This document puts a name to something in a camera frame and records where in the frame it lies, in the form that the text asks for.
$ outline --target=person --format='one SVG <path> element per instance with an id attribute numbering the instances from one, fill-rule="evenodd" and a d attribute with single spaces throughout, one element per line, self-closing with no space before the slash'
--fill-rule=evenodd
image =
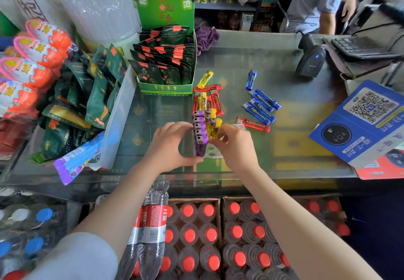
<path id="1" fill-rule="evenodd" d="M 117 188 L 24 280 L 112 280 L 145 195 L 156 177 L 202 162 L 178 145 L 193 126 L 170 122 L 154 133 L 144 158 Z M 341 238 L 286 194 L 260 168 L 248 131 L 224 124 L 212 140 L 254 196 L 300 280 L 381 280 Z"/>
<path id="2" fill-rule="evenodd" d="M 335 13 L 342 0 L 292 0 L 287 11 L 289 25 L 284 18 L 280 32 L 335 34 Z M 345 0 L 346 14 L 352 10 L 352 0 Z"/>

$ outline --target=red bottle cap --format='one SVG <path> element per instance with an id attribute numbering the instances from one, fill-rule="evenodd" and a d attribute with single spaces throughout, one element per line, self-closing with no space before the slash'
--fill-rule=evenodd
<path id="1" fill-rule="evenodd" d="M 244 252 L 237 251 L 234 254 L 234 262 L 237 264 L 237 266 L 240 266 L 240 267 L 244 266 L 246 263 L 246 256 L 245 256 Z"/>
<path id="2" fill-rule="evenodd" d="M 209 242 L 214 242 L 214 241 L 216 241 L 216 239 L 217 239 L 217 232 L 216 232 L 216 230 L 215 230 L 214 228 L 209 228 L 209 229 L 206 231 L 206 239 L 207 239 Z"/>
<path id="3" fill-rule="evenodd" d="M 166 243 L 170 243 L 174 238 L 174 233 L 171 229 L 166 230 Z"/>
<path id="4" fill-rule="evenodd" d="M 173 215 L 173 207 L 172 206 L 167 206 L 167 217 L 171 217 Z"/>
<path id="5" fill-rule="evenodd" d="M 349 236 L 351 234 L 351 230 L 346 224 L 339 224 L 336 230 L 338 236 Z"/>
<path id="6" fill-rule="evenodd" d="M 271 264 L 271 259 L 268 254 L 265 252 L 260 252 L 258 254 L 258 262 L 261 264 L 263 268 L 269 267 Z"/>
<path id="7" fill-rule="evenodd" d="M 185 241 L 187 241 L 188 243 L 192 243 L 195 239 L 194 229 L 188 229 L 187 231 L 185 231 L 184 238 L 185 238 Z"/>
<path id="8" fill-rule="evenodd" d="M 331 212 L 338 212 L 339 211 L 339 204 L 335 200 L 330 200 L 326 202 L 327 210 Z"/>
<path id="9" fill-rule="evenodd" d="M 25 272 L 21 270 L 15 270 L 4 276 L 3 280 L 21 280 L 25 276 Z"/>
<path id="10" fill-rule="evenodd" d="M 320 206 L 317 202 L 315 201 L 309 201 L 309 203 L 307 204 L 306 209 L 310 212 L 310 213 L 318 213 L 320 212 Z"/>
<path id="11" fill-rule="evenodd" d="M 191 217 L 194 213 L 194 208 L 190 204 L 187 204 L 186 206 L 184 206 L 184 209 L 182 209 L 182 212 L 186 217 Z"/>
<path id="12" fill-rule="evenodd" d="M 261 211 L 261 209 L 259 208 L 259 206 L 258 206 L 258 204 L 256 202 L 251 202 L 250 211 L 253 214 L 258 214 Z"/>
<path id="13" fill-rule="evenodd" d="M 282 262 L 283 265 L 285 265 L 286 267 L 290 267 L 290 264 L 288 262 L 288 259 L 286 258 L 285 254 L 282 252 L 280 254 L 280 261 Z"/>
<path id="14" fill-rule="evenodd" d="M 205 216 L 207 216 L 207 217 L 212 216 L 214 212 L 215 212 L 215 208 L 211 204 L 207 204 L 203 208 L 203 214 L 205 214 Z"/>
<path id="15" fill-rule="evenodd" d="M 182 261 L 182 268 L 184 269 L 184 271 L 190 273 L 194 270 L 194 267 L 195 267 L 195 260 L 193 257 L 184 258 L 184 260 Z"/>
<path id="16" fill-rule="evenodd" d="M 166 272 L 170 269 L 171 266 L 171 259 L 167 256 L 163 257 L 163 262 L 161 263 L 160 271 Z"/>
<path id="17" fill-rule="evenodd" d="M 243 229 L 240 226 L 235 225 L 231 229 L 231 233 L 235 238 L 240 238 L 243 235 Z"/>
<path id="18" fill-rule="evenodd" d="M 262 239 L 265 236 L 265 229 L 263 226 L 255 226 L 254 227 L 254 235 L 259 239 Z"/>
<path id="19" fill-rule="evenodd" d="M 217 255 L 211 255 L 208 259 L 208 266 L 211 270 L 218 270 L 220 266 L 220 259 Z"/>
<path id="20" fill-rule="evenodd" d="M 138 277 L 140 275 L 139 260 L 137 260 L 136 265 L 134 266 L 134 270 L 133 270 L 132 274 L 133 274 L 134 277 Z"/>
<path id="21" fill-rule="evenodd" d="M 237 214 L 240 212 L 240 205 L 237 202 L 232 202 L 230 205 L 230 212 Z"/>

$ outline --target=green display box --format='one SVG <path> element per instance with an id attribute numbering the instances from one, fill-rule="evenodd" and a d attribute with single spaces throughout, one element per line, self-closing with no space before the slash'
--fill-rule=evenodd
<path id="1" fill-rule="evenodd" d="M 192 83 L 187 85 L 161 85 L 161 84 L 150 84 L 150 83 L 142 83 L 139 81 L 139 77 L 137 78 L 137 85 L 140 87 L 142 94 L 144 95 L 164 95 L 164 96 L 192 96 L 192 88 L 194 87 L 195 80 L 195 68 L 196 68 L 196 52 L 197 52 L 197 44 L 196 44 L 196 36 L 194 32 L 194 46 L 195 46 L 195 60 L 194 60 L 194 68 L 192 70 Z"/>

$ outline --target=cardboard box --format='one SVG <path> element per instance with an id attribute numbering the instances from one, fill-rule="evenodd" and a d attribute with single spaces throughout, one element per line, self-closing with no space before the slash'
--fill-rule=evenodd
<path id="1" fill-rule="evenodd" d="M 404 140 L 404 96 L 364 81 L 310 134 L 354 168 L 363 168 Z"/>
<path id="2" fill-rule="evenodd" d="M 195 79 L 195 68 L 196 68 L 196 50 L 198 48 L 196 44 L 196 36 L 194 32 L 194 46 L 195 46 L 195 58 L 194 58 L 194 68 L 192 70 L 192 82 L 187 85 L 161 85 L 161 84 L 150 84 L 142 83 L 139 81 L 137 76 L 138 86 L 144 95 L 163 95 L 163 96 L 192 96 L 192 88 L 194 87 Z"/>
<path id="3" fill-rule="evenodd" d="M 218 230 L 218 237 L 217 237 L 217 241 L 214 243 L 214 247 L 216 247 L 218 250 L 220 250 L 220 245 L 222 244 L 222 235 L 221 235 L 221 224 L 220 224 L 220 199 L 219 198 L 173 198 L 173 199 L 169 199 L 169 204 L 175 204 L 178 209 L 181 208 L 181 206 L 184 203 L 187 202 L 192 202 L 196 208 L 199 207 L 199 205 L 203 202 L 210 202 L 214 207 L 215 207 L 215 211 L 216 211 L 216 216 L 215 219 L 212 221 L 212 223 L 217 227 Z M 200 228 L 204 223 L 197 218 L 194 221 L 194 224 Z M 181 230 L 181 228 L 185 225 L 185 223 L 181 220 L 179 220 L 177 223 L 175 223 L 174 225 L 176 225 L 178 227 L 179 230 Z M 200 249 L 202 248 L 203 243 L 201 242 L 200 239 L 198 239 L 198 241 L 196 242 L 196 244 L 194 245 L 194 247 L 196 248 L 196 250 L 199 252 Z M 185 247 L 181 240 L 178 240 L 178 242 L 175 244 L 174 246 L 176 248 L 176 250 L 178 251 L 178 253 Z M 177 266 L 174 271 L 176 272 L 176 274 L 178 276 L 180 276 L 182 274 L 180 268 Z M 198 267 L 196 268 L 195 272 L 198 276 L 200 276 L 205 270 L 202 268 L 201 264 L 199 263 Z M 221 275 L 221 268 L 219 268 L 217 270 L 219 276 Z"/>

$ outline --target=store shelf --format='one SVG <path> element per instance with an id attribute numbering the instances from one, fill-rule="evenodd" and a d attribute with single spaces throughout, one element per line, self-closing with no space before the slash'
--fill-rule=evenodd
<path id="1" fill-rule="evenodd" d="M 255 11 L 256 7 L 245 4 L 241 6 L 241 4 L 237 1 L 232 3 L 228 3 L 225 1 L 217 2 L 217 3 L 195 3 L 195 9 L 223 9 L 223 10 L 231 10 L 231 11 Z"/>

